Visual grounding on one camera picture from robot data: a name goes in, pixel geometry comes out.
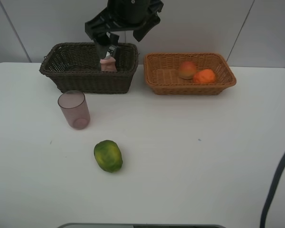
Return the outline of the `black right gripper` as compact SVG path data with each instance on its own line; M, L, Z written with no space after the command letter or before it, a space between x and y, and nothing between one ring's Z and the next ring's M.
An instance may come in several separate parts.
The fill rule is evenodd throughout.
M161 0L109 0L106 8L85 23L85 32L94 41L99 59L106 57L111 45L107 33L132 31L140 42L160 23L158 13L163 6Z

